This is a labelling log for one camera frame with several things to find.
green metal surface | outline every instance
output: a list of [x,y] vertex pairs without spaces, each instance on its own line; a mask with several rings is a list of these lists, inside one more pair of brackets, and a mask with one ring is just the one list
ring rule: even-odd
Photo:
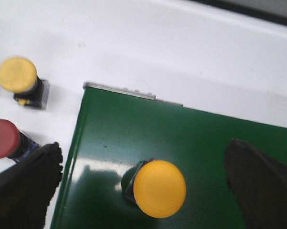
[[[244,229],[223,166],[231,138],[287,164],[287,129],[86,88],[51,229]],[[122,176],[139,161],[167,160],[187,196],[166,219],[122,196]]]

yellow button cap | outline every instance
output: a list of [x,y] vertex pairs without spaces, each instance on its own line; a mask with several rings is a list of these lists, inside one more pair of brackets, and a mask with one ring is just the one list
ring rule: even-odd
[[35,65],[26,58],[12,57],[0,66],[0,84],[10,92],[26,92],[34,86],[36,80]]
[[145,164],[134,181],[134,196],[141,210],[155,218],[176,213],[186,198],[186,181],[172,163],[156,160]]

white table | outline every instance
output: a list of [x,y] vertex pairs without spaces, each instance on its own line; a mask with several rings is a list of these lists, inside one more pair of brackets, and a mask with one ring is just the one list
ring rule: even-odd
[[[85,81],[287,127],[287,27],[199,3],[0,0],[0,63],[13,55],[49,80],[48,106],[24,109],[0,86],[0,118],[59,142],[64,163]],[[1,159],[0,172],[11,165]]]

red button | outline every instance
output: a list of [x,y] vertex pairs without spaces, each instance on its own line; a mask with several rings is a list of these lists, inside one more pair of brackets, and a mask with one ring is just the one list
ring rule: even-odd
[[0,119],[0,158],[12,154],[20,144],[20,133],[10,121]]

